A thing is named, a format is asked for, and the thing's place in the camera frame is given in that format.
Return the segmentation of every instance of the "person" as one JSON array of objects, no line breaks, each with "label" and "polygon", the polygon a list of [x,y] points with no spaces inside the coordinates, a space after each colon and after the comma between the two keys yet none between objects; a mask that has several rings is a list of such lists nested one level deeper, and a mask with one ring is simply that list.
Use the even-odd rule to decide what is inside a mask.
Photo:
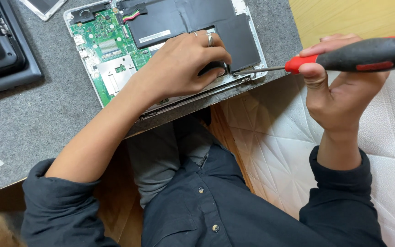
[{"label": "person", "polygon": [[[39,162],[23,184],[21,228],[29,246],[117,246],[96,217],[93,188],[141,113],[156,102],[200,92],[223,73],[198,72],[231,63],[222,40],[206,31],[169,39],[62,150]],[[336,34],[300,56],[360,41]],[[316,63],[304,64],[309,113],[323,128],[310,154],[318,188],[299,221],[245,185],[236,159],[196,119],[185,116],[127,139],[144,208],[142,246],[385,246],[370,202],[370,161],[358,148],[359,118],[388,72],[341,73],[328,85]]]}]

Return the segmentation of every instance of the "red screwdriver handle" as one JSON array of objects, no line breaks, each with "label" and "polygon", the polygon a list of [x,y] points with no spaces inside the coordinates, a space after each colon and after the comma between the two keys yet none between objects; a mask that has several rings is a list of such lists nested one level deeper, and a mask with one ring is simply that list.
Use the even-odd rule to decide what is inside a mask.
[{"label": "red screwdriver handle", "polygon": [[308,62],[321,64],[326,70],[343,72],[380,72],[395,69],[395,36],[361,40],[327,53],[310,57],[293,57],[285,65],[287,72],[298,74]]}]

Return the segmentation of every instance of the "shirt button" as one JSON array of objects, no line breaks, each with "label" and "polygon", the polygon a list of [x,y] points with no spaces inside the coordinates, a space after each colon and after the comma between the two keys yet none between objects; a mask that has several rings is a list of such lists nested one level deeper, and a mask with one ring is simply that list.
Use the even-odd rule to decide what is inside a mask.
[{"label": "shirt button", "polygon": [[213,226],[213,232],[218,232],[219,231],[219,226],[218,225],[214,225]]}]

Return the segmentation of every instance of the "ring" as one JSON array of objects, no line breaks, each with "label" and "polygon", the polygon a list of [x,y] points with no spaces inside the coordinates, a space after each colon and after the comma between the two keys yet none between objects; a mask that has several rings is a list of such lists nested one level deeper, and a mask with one ring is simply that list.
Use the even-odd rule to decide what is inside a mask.
[{"label": "ring", "polygon": [[206,33],[206,35],[208,36],[208,47],[212,47],[214,44],[213,36],[211,33]]}]

